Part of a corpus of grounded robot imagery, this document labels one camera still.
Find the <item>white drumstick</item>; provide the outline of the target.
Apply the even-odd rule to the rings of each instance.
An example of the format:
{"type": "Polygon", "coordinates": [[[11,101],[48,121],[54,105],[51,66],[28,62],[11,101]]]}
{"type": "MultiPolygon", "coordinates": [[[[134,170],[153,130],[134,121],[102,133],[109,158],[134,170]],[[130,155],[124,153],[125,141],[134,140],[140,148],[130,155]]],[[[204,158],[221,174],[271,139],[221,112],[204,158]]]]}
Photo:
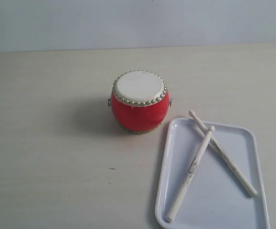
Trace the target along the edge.
{"type": "Polygon", "coordinates": [[[178,214],[178,211],[181,207],[181,204],[185,198],[185,195],[189,189],[189,186],[193,180],[193,177],[196,173],[197,167],[200,164],[201,158],[210,143],[210,139],[211,139],[211,136],[214,131],[215,131],[215,127],[213,125],[211,125],[208,128],[206,134],[204,135],[204,138],[203,138],[203,140],[202,140],[202,142],[192,160],[189,170],[186,173],[186,176],[184,177],[184,179],[178,189],[177,194],[175,195],[175,198],[171,204],[169,211],[167,212],[166,220],[168,222],[173,222],[175,220],[175,218],[178,214]]]}
{"type": "MultiPolygon", "coordinates": [[[[206,132],[208,131],[208,129],[205,126],[205,124],[201,121],[201,119],[195,114],[195,112],[193,110],[189,111],[189,115],[194,120],[194,122],[199,127],[199,129],[202,131],[202,133],[205,135],[206,132]]],[[[241,183],[243,188],[247,191],[249,196],[250,197],[256,196],[257,195],[256,189],[248,181],[248,179],[244,176],[244,174],[240,171],[240,169],[233,162],[233,160],[228,156],[228,154],[223,149],[223,147],[219,144],[219,142],[214,137],[211,137],[210,144],[214,148],[214,150],[218,153],[218,155],[222,158],[222,160],[225,162],[225,164],[228,166],[228,168],[232,171],[232,173],[235,175],[235,177],[241,183]]]]}

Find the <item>small red drum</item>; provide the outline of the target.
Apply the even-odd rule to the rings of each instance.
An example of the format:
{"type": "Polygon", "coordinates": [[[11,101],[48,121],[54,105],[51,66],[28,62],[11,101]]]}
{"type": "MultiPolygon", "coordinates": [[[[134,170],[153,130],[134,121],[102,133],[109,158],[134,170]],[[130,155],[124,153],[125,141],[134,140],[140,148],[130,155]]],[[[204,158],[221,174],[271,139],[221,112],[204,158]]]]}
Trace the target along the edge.
{"type": "Polygon", "coordinates": [[[108,99],[118,124],[139,134],[160,126],[171,104],[165,80],[145,70],[129,71],[117,77],[108,99]]]}

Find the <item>white plastic tray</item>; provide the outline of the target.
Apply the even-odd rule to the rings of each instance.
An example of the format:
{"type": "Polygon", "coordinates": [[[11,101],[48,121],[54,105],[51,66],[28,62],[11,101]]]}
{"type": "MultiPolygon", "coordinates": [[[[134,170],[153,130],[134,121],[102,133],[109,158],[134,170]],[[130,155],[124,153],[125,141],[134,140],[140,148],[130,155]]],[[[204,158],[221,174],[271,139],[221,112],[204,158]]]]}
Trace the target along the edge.
{"type": "Polygon", "coordinates": [[[249,197],[238,179],[212,147],[206,149],[180,210],[166,219],[203,134],[193,120],[175,118],[168,127],[155,217],[165,229],[267,229],[270,227],[256,138],[249,130],[216,123],[214,137],[257,195],[249,197]]]}

